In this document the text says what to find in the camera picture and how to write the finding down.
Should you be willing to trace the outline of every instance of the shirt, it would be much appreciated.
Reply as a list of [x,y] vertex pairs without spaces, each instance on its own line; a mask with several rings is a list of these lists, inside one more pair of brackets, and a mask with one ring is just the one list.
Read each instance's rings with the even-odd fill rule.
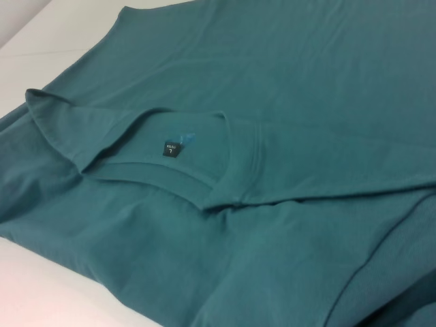
[[0,235],[163,326],[430,326],[435,11],[124,8],[1,120]]

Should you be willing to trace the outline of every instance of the seam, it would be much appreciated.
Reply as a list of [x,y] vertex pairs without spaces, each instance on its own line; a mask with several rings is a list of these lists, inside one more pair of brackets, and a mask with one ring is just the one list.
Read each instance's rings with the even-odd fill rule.
[[432,196],[436,195],[436,192],[432,192],[426,196],[424,196],[422,199],[420,199],[418,202],[416,202],[413,207],[401,218],[399,219],[387,232],[386,234],[384,234],[384,236],[380,239],[380,241],[378,242],[378,244],[375,246],[374,250],[371,252],[370,256],[368,257],[368,259],[363,263],[363,265],[361,265],[360,267],[358,267],[349,277],[349,279],[347,280],[347,282],[345,283],[345,285],[343,286],[343,288],[341,289],[341,291],[339,292],[338,296],[336,297],[336,299],[333,302],[333,305],[331,306],[330,310],[327,313],[326,319],[324,320],[324,323],[322,324],[323,327],[328,327],[328,323],[330,321],[330,318],[334,312],[334,310],[336,309],[340,299],[342,298],[342,296],[344,295],[345,291],[348,289],[348,287],[351,285],[352,281],[358,276],[358,274],[360,273],[360,271],[362,271],[362,269],[374,258],[375,254],[379,251],[379,249],[383,246],[383,244],[390,238],[390,236],[392,235],[392,233],[398,228],[400,227],[400,225],[402,225],[407,218],[409,218],[411,216],[411,214],[417,209],[417,207],[423,203],[425,200],[427,200],[428,198],[431,198]]
[[250,192],[251,187],[255,184],[255,182],[258,180],[259,178],[259,170],[261,167],[261,163],[260,160],[262,158],[262,149],[261,149],[261,139],[262,139],[262,130],[261,130],[261,125],[260,123],[256,124],[256,128],[255,128],[255,136],[254,136],[254,149],[253,149],[253,166],[252,169],[250,171],[250,178],[247,181],[247,186],[245,187],[245,190],[243,192],[243,194],[241,195],[241,200],[243,201],[246,197],[247,194]]

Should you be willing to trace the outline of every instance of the clothing tag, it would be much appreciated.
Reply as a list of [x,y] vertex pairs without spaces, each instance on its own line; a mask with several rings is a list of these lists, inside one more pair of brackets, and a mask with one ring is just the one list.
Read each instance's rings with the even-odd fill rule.
[[167,141],[165,142],[165,147],[163,148],[163,155],[165,157],[175,158],[178,156],[182,150],[182,144],[177,142]]

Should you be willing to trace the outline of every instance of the polo shirt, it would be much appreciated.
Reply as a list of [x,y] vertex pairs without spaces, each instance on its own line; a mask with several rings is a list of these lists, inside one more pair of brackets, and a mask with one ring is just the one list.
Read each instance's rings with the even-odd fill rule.
[[0,121],[0,236],[163,326],[432,326],[435,13],[125,7]]

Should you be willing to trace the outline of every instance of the white table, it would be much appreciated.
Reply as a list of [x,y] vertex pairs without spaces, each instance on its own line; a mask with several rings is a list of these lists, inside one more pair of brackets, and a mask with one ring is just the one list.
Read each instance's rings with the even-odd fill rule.
[[[124,5],[178,2],[183,0],[52,0],[0,49],[0,116],[24,102],[26,89],[44,87],[100,41]],[[100,284],[0,238],[0,326],[158,325]]]

